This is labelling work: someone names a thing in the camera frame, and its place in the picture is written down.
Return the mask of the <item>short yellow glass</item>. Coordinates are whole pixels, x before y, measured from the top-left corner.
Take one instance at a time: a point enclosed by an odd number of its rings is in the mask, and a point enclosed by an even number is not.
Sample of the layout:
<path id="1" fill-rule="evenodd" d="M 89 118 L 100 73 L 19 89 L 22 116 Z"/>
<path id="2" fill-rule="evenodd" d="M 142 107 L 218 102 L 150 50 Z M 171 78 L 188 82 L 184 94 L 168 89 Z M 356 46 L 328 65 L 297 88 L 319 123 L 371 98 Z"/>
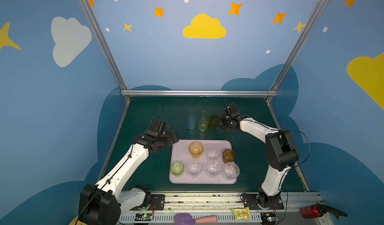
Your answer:
<path id="1" fill-rule="evenodd" d="M 192 142 L 189 145 L 189 152 L 193 159 L 198 159 L 204 151 L 204 146 L 200 142 Z"/>

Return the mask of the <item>clear faceted glass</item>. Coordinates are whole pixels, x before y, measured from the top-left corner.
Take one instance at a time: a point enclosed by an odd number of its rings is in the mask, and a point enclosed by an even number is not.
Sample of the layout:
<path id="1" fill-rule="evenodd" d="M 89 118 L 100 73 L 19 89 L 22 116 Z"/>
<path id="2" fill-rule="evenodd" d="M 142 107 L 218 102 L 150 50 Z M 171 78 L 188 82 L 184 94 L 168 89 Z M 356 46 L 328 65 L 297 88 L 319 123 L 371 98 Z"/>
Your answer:
<path id="1" fill-rule="evenodd" d="M 187 173 L 191 178 L 197 178 L 202 171 L 202 164 L 198 161 L 189 162 L 187 165 Z"/>
<path id="2" fill-rule="evenodd" d="M 240 168 L 233 162 L 228 162 L 223 168 L 223 177 L 227 181 L 236 180 L 240 175 Z"/>
<path id="3" fill-rule="evenodd" d="M 222 167 L 217 160 L 209 160 L 206 164 L 206 170 L 209 178 L 215 178 L 221 173 Z"/>
<path id="4" fill-rule="evenodd" d="M 217 148 L 210 148 L 206 151 L 206 155 L 210 160 L 217 160 L 221 157 L 221 151 Z"/>

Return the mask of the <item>dark amber dimpled glass back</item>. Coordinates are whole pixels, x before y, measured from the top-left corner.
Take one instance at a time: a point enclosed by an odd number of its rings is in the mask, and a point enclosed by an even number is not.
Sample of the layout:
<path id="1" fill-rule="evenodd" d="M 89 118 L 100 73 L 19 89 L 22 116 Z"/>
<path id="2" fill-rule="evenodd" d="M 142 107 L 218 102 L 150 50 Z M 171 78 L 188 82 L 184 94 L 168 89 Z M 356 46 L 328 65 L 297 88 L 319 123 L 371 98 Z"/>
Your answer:
<path id="1" fill-rule="evenodd" d="M 209 128 L 211 129 L 216 128 L 219 125 L 218 123 L 219 119 L 220 117 L 218 115 L 211 115 L 209 120 Z"/>

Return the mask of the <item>tall yellow-green glass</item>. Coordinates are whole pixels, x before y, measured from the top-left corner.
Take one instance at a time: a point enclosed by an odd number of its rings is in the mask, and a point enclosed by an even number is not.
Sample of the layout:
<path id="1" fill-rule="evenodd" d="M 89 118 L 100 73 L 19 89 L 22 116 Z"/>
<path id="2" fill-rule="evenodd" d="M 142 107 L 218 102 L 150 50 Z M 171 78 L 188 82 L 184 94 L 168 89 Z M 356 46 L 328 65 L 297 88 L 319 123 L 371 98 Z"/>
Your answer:
<path id="1" fill-rule="evenodd" d="M 180 161 L 175 161 L 170 167 L 171 174 L 180 176 L 184 172 L 184 164 Z"/>

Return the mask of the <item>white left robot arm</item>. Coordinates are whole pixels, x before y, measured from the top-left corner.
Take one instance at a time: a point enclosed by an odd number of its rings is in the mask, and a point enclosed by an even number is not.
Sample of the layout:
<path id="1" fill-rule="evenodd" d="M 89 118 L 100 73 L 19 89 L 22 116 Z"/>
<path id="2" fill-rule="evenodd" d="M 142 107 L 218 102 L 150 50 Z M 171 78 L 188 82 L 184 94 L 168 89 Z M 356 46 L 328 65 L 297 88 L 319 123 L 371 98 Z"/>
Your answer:
<path id="1" fill-rule="evenodd" d="M 178 141 L 175 131 L 156 133 L 147 130 L 134 138 L 128 152 L 105 177 L 95 185 L 86 185 L 82 189 L 75 224 L 115 225 L 122 213 L 133 208 L 147 208 L 151 200 L 149 189 L 136 186 L 122 197 L 120 194 L 136 169 L 151 153 Z"/>

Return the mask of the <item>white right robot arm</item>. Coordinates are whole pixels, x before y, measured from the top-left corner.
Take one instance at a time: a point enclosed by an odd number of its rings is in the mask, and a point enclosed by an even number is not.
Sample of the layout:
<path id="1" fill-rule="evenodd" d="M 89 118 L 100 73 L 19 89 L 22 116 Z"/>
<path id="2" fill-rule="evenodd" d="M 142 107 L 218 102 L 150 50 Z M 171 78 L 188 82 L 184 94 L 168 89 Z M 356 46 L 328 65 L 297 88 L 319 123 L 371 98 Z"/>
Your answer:
<path id="1" fill-rule="evenodd" d="M 265 143 L 269 167 L 257 201 L 261 209 L 269 209 L 281 198 L 284 180 L 300 158 L 291 131 L 269 127 L 247 116 L 223 115 L 218 124 L 224 130 L 239 129 Z"/>

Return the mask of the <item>amber dimpled glass front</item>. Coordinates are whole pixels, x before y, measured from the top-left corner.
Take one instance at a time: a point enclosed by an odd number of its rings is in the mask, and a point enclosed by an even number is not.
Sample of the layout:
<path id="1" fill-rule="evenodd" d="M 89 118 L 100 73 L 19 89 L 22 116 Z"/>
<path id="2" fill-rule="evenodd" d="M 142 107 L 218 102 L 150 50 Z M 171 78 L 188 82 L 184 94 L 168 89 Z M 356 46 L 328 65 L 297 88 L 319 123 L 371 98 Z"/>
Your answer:
<path id="1" fill-rule="evenodd" d="M 231 163 L 234 162 L 236 159 L 236 154 L 233 150 L 231 149 L 226 149 L 222 153 L 222 160 L 223 162 L 226 163 Z"/>

